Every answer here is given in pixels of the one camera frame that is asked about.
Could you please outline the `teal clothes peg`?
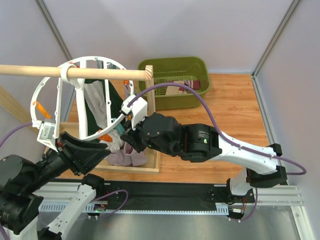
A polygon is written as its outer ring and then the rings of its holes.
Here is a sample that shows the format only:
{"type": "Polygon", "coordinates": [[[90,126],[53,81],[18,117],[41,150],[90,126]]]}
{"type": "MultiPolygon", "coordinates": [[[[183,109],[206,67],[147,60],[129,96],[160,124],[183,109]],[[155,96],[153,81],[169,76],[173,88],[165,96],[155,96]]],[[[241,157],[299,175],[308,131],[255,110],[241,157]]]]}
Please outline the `teal clothes peg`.
{"type": "Polygon", "coordinates": [[[115,130],[118,132],[119,135],[125,134],[125,129],[121,122],[115,126],[115,130]]]}

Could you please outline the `maroon striped sock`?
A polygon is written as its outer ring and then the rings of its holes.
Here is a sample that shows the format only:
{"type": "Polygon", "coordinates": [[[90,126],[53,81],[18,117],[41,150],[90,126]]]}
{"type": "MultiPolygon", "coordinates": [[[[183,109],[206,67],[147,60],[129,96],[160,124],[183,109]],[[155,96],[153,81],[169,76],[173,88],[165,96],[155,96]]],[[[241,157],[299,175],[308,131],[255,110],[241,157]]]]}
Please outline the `maroon striped sock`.
{"type": "Polygon", "coordinates": [[[193,90],[200,89],[200,81],[199,80],[175,80],[174,83],[176,84],[183,84],[192,88],[193,90]]]}

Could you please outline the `white round clip hanger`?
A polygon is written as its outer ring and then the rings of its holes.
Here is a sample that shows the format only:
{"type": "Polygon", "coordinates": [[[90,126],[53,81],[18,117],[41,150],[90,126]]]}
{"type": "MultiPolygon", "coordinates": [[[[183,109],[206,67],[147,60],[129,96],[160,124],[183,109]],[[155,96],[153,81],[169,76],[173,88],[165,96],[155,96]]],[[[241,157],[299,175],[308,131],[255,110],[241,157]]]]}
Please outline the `white round clip hanger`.
{"type": "MultiPolygon", "coordinates": [[[[102,56],[82,56],[75,59],[72,59],[68,62],[65,62],[60,65],[64,71],[75,68],[76,63],[79,63],[79,68],[86,68],[87,69],[87,62],[88,61],[95,61],[97,63],[101,63],[101,66],[103,69],[108,69],[109,65],[116,66],[118,70],[126,70],[126,68],[118,63],[115,60],[102,57],[102,56]]],[[[38,95],[42,88],[45,86],[47,81],[50,79],[50,77],[45,77],[42,79],[42,81],[39,83],[39,85],[36,87],[33,96],[31,98],[30,103],[30,115],[31,120],[40,120],[44,122],[45,120],[49,120],[45,118],[37,109],[35,106],[32,105],[34,101],[37,101],[38,95]]],[[[109,131],[114,129],[117,124],[119,124],[123,119],[124,115],[120,115],[116,120],[112,120],[111,117],[111,100],[110,100],[110,94],[109,94],[109,79],[104,79],[105,81],[105,103],[106,103],[106,128],[102,129],[101,131],[98,131],[92,135],[88,135],[88,121],[87,121],[87,113],[86,113],[86,107],[85,107],[85,78],[70,78],[67,77],[67,74],[65,72],[61,73],[61,76],[58,77],[58,84],[57,84],[57,100],[56,100],[56,109],[54,112],[54,122],[59,124],[60,129],[60,118],[61,118],[61,103],[62,103],[62,88],[63,83],[69,83],[71,84],[75,89],[75,98],[76,98],[76,104],[77,104],[77,113],[78,113],[78,120],[79,120],[79,138],[84,141],[91,141],[94,139],[97,139],[98,137],[107,134],[109,131]]]]}

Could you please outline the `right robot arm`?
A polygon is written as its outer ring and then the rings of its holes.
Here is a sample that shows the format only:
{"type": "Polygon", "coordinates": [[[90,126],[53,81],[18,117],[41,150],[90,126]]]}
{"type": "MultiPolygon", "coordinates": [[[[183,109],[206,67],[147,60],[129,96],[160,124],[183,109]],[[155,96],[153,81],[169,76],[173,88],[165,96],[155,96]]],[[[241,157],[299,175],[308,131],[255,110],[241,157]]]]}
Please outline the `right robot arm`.
{"type": "Polygon", "coordinates": [[[138,153],[150,148],[191,163],[228,162],[243,167],[227,180],[232,196],[244,196],[252,188],[272,188],[287,180],[285,167],[274,159],[281,147],[260,147],[221,136],[213,126],[202,123],[180,124],[172,116],[153,113],[137,124],[127,121],[120,137],[138,153]]]}

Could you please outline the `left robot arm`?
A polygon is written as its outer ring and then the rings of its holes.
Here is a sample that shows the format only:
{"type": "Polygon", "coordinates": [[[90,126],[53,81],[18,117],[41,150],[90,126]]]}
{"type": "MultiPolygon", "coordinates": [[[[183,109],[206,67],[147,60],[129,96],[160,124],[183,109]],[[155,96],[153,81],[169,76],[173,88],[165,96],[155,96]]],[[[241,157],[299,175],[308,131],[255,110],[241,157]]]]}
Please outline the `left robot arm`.
{"type": "Polygon", "coordinates": [[[9,155],[1,163],[10,160],[17,163],[13,174],[0,188],[0,233],[5,240],[65,240],[85,206],[101,195],[104,179],[91,171],[111,151],[105,143],[79,140],[63,132],[54,140],[51,154],[37,163],[18,155],[9,155]],[[83,175],[81,184],[70,204],[47,227],[37,230],[42,196],[35,192],[71,170],[83,175]]]}

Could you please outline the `lilac pink garment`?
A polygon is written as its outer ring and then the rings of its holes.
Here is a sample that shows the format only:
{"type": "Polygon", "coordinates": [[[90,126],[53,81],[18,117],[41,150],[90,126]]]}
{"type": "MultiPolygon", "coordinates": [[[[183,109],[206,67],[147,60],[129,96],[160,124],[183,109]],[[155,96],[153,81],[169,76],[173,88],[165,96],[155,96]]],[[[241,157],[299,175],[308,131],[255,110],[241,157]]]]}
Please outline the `lilac pink garment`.
{"type": "Polygon", "coordinates": [[[148,162],[146,154],[141,151],[137,152],[131,145],[124,143],[123,148],[111,153],[107,161],[112,166],[139,167],[148,162]]]}

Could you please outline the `white cloth garment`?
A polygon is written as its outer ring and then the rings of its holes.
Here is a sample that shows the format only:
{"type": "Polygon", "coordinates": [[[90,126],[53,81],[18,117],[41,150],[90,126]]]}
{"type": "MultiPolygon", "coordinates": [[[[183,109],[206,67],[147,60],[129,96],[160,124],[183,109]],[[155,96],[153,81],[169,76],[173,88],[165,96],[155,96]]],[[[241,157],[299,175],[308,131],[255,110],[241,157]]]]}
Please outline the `white cloth garment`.
{"type": "Polygon", "coordinates": [[[108,132],[106,134],[108,134],[110,137],[112,137],[113,141],[112,142],[106,142],[103,140],[99,140],[99,141],[101,143],[107,144],[108,150],[110,150],[112,153],[114,153],[123,147],[124,141],[121,140],[119,133],[115,129],[112,129],[110,132],[108,132]]]}

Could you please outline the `orange clothes peg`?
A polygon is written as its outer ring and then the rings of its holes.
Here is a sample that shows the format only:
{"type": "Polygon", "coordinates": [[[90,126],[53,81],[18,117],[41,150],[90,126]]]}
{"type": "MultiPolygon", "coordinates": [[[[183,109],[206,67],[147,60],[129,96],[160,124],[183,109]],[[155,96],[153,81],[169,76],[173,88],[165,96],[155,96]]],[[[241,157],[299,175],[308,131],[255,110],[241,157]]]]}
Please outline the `orange clothes peg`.
{"type": "Polygon", "coordinates": [[[32,103],[33,106],[46,118],[46,119],[51,119],[51,115],[47,112],[47,110],[38,102],[34,101],[32,103]]]}
{"type": "Polygon", "coordinates": [[[125,97],[129,97],[131,95],[131,86],[130,86],[130,81],[129,80],[124,80],[123,81],[123,87],[124,87],[124,94],[125,97]]]}
{"type": "Polygon", "coordinates": [[[109,143],[113,142],[113,138],[111,136],[109,136],[108,134],[101,135],[98,137],[98,139],[101,141],[109,142],[109,143]]]}

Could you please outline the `dark green white garment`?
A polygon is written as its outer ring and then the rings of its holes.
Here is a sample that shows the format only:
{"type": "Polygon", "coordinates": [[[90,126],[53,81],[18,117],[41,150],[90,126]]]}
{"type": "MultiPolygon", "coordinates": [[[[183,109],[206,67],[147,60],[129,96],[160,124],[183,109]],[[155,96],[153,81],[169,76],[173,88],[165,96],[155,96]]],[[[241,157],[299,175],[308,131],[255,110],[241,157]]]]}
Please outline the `dark green white garment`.
{"type": "MultiPolygon", "coordinates": [[[[122,98],[109,81],[109,97],[111,100],[111,118],[117,119],[123,103],[122,98]]],[[[87,133],[95,134],[98,130],[107,127],[107,107],[105,81],[99,79],[86,79],[84,84],[85,110],[87,117],[87,133]]]]}

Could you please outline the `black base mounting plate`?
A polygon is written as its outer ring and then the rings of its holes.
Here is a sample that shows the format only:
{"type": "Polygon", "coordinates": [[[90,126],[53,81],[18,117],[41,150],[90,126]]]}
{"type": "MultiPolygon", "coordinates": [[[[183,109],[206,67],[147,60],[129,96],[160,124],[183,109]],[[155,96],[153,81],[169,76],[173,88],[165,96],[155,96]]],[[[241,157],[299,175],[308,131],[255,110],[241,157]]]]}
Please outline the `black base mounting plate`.
{"type": "Polygon", "coordinates": [[[254,203],[253,190],[233,196],[226,184],[111,181],[105,194],[126,190],[123,210],[129,211],[214,211],[218,204],[254,203]]]}

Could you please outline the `olive green plastic basin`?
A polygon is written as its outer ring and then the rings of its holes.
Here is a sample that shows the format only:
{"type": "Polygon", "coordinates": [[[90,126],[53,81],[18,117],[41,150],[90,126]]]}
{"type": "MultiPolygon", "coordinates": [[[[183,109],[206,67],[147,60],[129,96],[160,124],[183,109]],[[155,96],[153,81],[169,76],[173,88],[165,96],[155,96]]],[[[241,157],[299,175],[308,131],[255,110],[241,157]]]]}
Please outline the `olive green plastic basin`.
{"type": "MultiPolygon", "coordinates": [[[[154,84],[176,83],[188,86],[202,98],[211,88],[205,62],[194,56],[146,59],[139,63],[137,69],[144,70],[153,66],[154,84]]],[[[155,109],[173,110],[196,108],[200,101],[189,90],[178,86],[163,86],[154,90],[155,109]]]]}

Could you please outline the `wooden hanging rack frame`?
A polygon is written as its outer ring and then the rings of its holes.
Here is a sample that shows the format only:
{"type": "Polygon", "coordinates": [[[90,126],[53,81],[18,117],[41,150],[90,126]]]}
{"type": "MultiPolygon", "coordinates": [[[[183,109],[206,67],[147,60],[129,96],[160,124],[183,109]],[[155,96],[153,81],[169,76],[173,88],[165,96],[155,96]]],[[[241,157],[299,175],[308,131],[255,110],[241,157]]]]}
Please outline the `wooden hanging rack frame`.
{"type": "MultiPolygon", "coordinates": [[[[69,78],[99,79],[99,80],[133,80],[143,81],[147,87],[154,85],[153,66],[147,65],[145,70],[116,70],[97,68],[70,68],[63,70],[62,67],[48,66],[22,66],[1,65],[0,74],[5,76],[31,76],[31,77],[60,77],[66,73],[69,78]]],[[[102,160],[96,167],[96,171],[111,171],[130,174],[158,174],[160,172],[160,153],[147,149],[147,163],[142,166],[114,166],[106,159],[102,160]]]]}

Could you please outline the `aluminium frame rail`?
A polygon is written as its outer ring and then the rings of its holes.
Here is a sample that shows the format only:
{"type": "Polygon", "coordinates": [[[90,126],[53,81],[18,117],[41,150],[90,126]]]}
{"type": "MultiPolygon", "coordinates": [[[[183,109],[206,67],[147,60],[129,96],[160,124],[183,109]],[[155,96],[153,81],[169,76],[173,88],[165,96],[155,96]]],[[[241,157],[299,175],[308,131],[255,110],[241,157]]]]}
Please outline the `aluminium frame rail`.
{"type": "Polygon", "coordinates": [[[301,207],[296,186],[278,185],[251,189],[244,196],[228,198],[224,184],[187,184],[112,181],[101,197],[89,197],[82,207],[83,218],[102,219],[112,214],[209,215],[242,222],[257,207],[301,207]]]}

